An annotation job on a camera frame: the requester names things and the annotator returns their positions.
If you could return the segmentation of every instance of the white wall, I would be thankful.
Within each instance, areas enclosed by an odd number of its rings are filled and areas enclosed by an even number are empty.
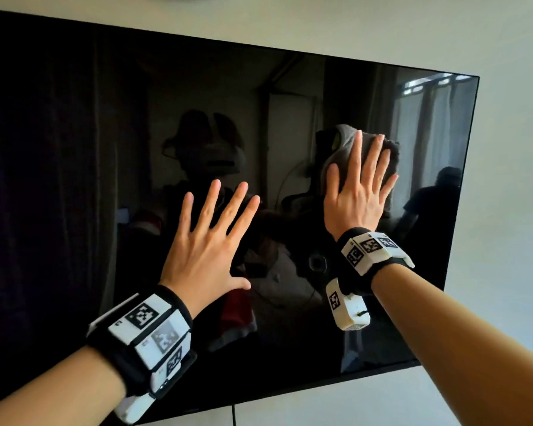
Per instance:
[[[0,0],[0,8],[478,74],[446,291],[533,350],[533,0]],[[243,404],[237,424],[308,424],[312,411],[320,424],[454,423],[420,368],[325,391]]]

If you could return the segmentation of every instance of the tv screen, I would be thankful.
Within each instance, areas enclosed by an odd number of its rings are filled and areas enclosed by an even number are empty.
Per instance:
[[[350,128],[386,136],[378,231],[443,289],[478,81],[0,12],[0,370],[25,358],[0,397],[158,283],[215,178],[216,214],[241,181],[261,197],[231,268],[252,288],[195,319],[197,362],[143,422],[418,365],[375,298],[368,327],[334,323],[324,163]]]

